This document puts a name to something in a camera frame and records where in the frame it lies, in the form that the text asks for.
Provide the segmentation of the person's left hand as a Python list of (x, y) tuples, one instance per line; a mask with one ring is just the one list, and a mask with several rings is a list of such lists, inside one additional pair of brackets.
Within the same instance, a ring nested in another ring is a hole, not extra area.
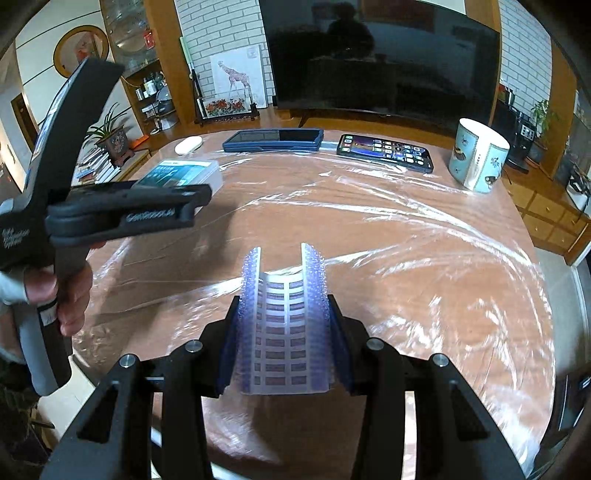
[(71, 337), (84, 325), (92, 285), (93, 271), (87, 261), (79, 272), (65, 282), (59, 282), (54, 274), (44, 269), (19, 268), (1, 273), (1, 358), (24, 363), (13, 305), (45, 304), (57, 298), (57, 319), (61, 333)]

